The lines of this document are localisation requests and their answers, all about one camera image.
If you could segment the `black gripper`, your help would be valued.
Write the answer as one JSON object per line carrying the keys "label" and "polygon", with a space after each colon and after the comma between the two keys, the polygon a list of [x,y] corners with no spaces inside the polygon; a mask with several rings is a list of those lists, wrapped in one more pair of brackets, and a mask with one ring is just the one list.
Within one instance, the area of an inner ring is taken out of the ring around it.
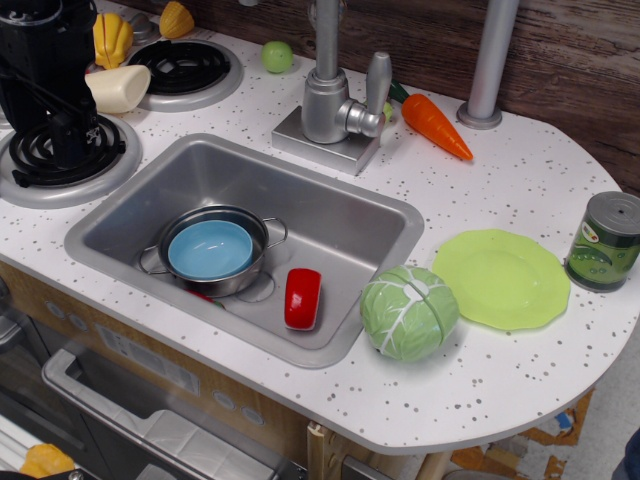
{"label": "black gripper", "polygon": [[100,125],[92,97],[81,97],[77,104],[63,104],[49,114],[48,124],[57,168],[76,168],[94,153]]}

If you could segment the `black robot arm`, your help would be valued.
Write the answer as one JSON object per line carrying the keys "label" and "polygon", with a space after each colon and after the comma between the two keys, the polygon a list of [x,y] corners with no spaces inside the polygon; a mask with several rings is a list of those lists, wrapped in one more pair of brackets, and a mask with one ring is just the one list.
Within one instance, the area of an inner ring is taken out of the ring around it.
{"label": "black robot arm", "polygon": [[61,169],[82,165],[96,148],[98,115],[85,81],[96,18],[92,1],[1,3],[1,108],[17,133],[48,129]]}

